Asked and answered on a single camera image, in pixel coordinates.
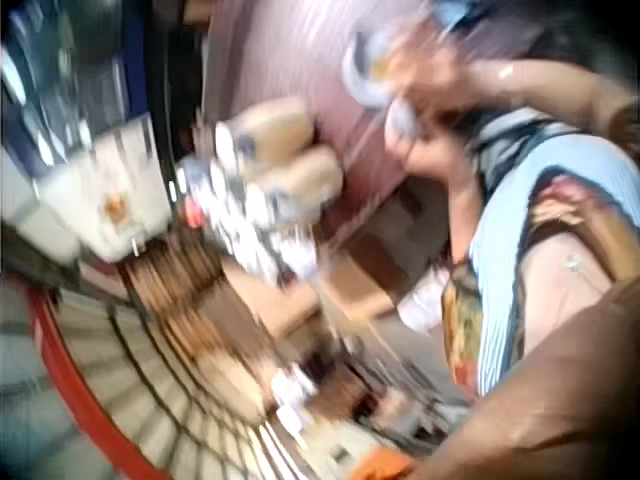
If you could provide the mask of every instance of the orange object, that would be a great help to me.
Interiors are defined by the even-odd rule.
[[[377,447],[356,466],[351,480],[392,480],[401,478],[414,463],[414,460],[397,450]]]

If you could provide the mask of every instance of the red metal bar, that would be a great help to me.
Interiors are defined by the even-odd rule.
[[[76,424],[109,459],[113,468],[132,480],[169,480],[158,471],[111,421],[95,399],[67,352],[42,288],[12,278],[26,290],[36,346],[58,392]]]

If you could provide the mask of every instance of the white container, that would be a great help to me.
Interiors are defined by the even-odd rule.
[[[230,176],[250,180],[291,161],[313,139],[313,120],[304,100],[269,100],[216,125],[216,151]]]
[[[263,228],[309,222],[340,193],[343,181],[335,152],[327,146],[310,148],[247,185],[247,219]]]

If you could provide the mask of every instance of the striped shirt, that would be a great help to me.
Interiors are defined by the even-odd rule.
[[[522,117],[521,111],[515,113],[516,117]],[[539,114],[530,110],[524,117],[530,120],[532,115],[539,118]],[[495,130],[496,122],[501,122],[501,119],[485,127],[485,135],[492,128]],[[521,163],[500,178],[495,190],[489,189],[493,194],[470,247],[469,257],[478,276],[483,304],[477,378],[480,395],[489,392],[503,378],[511,364],[516,328],[513,308],[516,269],[522,258],[520,244],[530,196],[541,175],[553,170],[575,175],[596,185],[608,194],[631,223],[640,228],[640,173],[633,161],[621,149],[602,138],[571,132],[559,123],[551,124],[548,128],[566,131],[538,144],[523,157]],[[506,151],[504,147],[502,145],[499,150]],[[485,159],[480,160],[480,169],[485,178],[494,176],[495,164],[499,163],[495,161],[499,156],[497,151],[493,148],[493,155],[488,152],[488,155],[484,155]]]

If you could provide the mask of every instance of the woman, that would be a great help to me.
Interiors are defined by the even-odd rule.
[[[445,346],[456,383],[482,396],[573,314],[640,275],[638,101],[575,66],[464,64],[443,43],[429,55],[399,48],[386,75],[428,132],[406,138],[387,122],[389,152],[448,189]],[[465,145],[443,118],[477,109],[505,113]]]

